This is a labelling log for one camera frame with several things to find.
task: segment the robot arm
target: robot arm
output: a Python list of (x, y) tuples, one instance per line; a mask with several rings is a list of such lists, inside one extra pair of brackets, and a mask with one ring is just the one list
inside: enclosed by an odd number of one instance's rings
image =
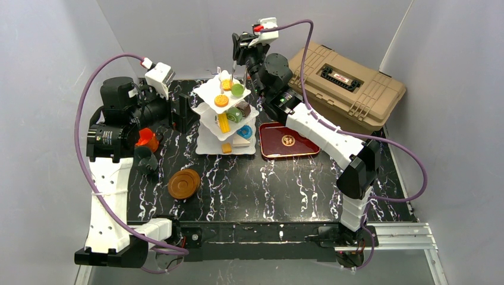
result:
[(378, 174), (380, 144), (330, 131), (310, 115), (303, 97), (288, 86), (292, 71), (287, 59), (278, 53), (266, 55), (269, 44), (278, 38), (277, 31), (271, 35), (261, 33), (266, 26), (267, 29), (276, 27), (276, 19), (259, 20), (253, 25), (253, 34), (232, 35), (233, 60), (238, 65), (245, 65), (270, 118), (312, 140), (343, 168), (336, 181), (344, 198), (340, 222), (349, 230), (342, 235), (348, 242), (353, 242), (361, 232), (361, 219)]
[[(140, 159), (139, 165), (146, 159), (144, 165), (150, 170), (157, 167), (157, 163), (149, 163), (153, 155), (147, 147), (135, 148), (139, 130), (160, 123), (186, 132), (198, 119), (190, 110), (188, 96), (183, 94), (180, 94), (180, 112), (172, 111), (168, 85), (174, 72), (168, 65), (149, 62), (148, 59), (143, 62), (150, 68), (146, 73), (147, 84), (137, 87), (132, 78), (115, 77), (105, 80), (100, 89), (103, 107), (90, 122), (86, 147), (92, 179), (100, 193), (92, 193), (89, 233), (84, 248), (74, 255), (76, 264), (139, 268), (153, 246), (123, 229), (97, 197), (102, 196), (116, 216), (126, 222), (128, 180), (134, 157)], [(104, 122), (97, 122), (100, 113)], [(172, 235), (172, 221), (154, 218), (136, 231), (154, 240), (164, 240)]]

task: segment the red cup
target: red cup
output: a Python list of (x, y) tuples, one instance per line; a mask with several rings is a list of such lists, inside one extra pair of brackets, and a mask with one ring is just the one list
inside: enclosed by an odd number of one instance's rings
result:
[(135, 145), (137, 147), (146, 146), (150, 149), (150, 151), (152, 151), (152, 153), (155, 153), (159, 147), (159, 141), (156, 139), (156, 134), (154, 134), (149, 128), (141, 129), (138, 133), (140, 134), (140, 139), (138, 139), (138, 142)]

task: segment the red serving tray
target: red serving tray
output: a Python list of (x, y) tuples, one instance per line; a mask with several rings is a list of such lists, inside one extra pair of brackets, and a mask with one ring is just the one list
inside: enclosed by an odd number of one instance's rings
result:
[(259, 140), (266, 159), (313, 156), (320, 152), (316, 144), (278, 122), (260, 125)]

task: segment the orange toy piece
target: orange toy piece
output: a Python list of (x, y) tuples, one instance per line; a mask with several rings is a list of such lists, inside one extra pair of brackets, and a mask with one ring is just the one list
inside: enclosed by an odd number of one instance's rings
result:
[(222, 145), (222, 152), (224, 154), (231, 153), (231, 150), (232, 150), (232, 148), (231, 148), (231, 144), (230, 143), (226, 143), (226, 144)]
[(213, 102), (215, 103), (215, 106), (217, 106), (217, 107), (225, 107), (229, 103), (229, 98), (228, 98), (228, 96), (221, 94), (221, 95), (215, 96), (215, 99), (213, 100)]
[(231, 91), (231, 86), (233, 86), (233, 82), (230, 79), (222, 80), (222, 88), (224, 88), (224, 91)]
[(150, 149), (150, 151), (155, 153), (159, 147), (159, 141), (156, 138), (156, 134), (154, 134), (154, 132), (152, 132), (149, 128), (141, 129), (138, 133), (140, 134), (140, 138), (135, 146), (142, 147), (145, 145)]

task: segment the brown wooden disc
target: brown wooden disc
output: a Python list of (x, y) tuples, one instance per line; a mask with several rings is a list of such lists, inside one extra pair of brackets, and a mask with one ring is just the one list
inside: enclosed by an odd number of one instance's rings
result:
[(168, 182), (168, 192), (175, 199), (191, 197), (200, 186), (200, 177), (194, 170), (185, 169), (175, 173)]

